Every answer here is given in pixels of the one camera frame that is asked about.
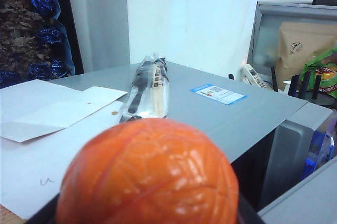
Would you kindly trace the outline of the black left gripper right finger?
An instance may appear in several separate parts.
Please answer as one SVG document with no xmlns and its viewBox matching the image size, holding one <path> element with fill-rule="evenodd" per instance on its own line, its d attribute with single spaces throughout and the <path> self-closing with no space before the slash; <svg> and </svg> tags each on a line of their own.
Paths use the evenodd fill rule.
<svg viewBox="0 0 337 224">
<path fill-rule="evenodd" d="M 238 224 L 265 224 L 245 199 L 239 199 L 237 222 Z"/>
</svg>

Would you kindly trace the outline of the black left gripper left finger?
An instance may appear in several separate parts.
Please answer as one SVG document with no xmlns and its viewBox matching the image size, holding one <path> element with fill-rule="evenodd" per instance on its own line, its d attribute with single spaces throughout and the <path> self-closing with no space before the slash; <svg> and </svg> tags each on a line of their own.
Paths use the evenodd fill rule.
<svg viewBox="0 0 337 224">
<path fill-rule="evenodd" d="M 43 206 L 37 213 L 29 218 L 26 224 L 55 224 L 56 208 L 59 194 L 53 197 L 45 206 Z"/>
</svg>

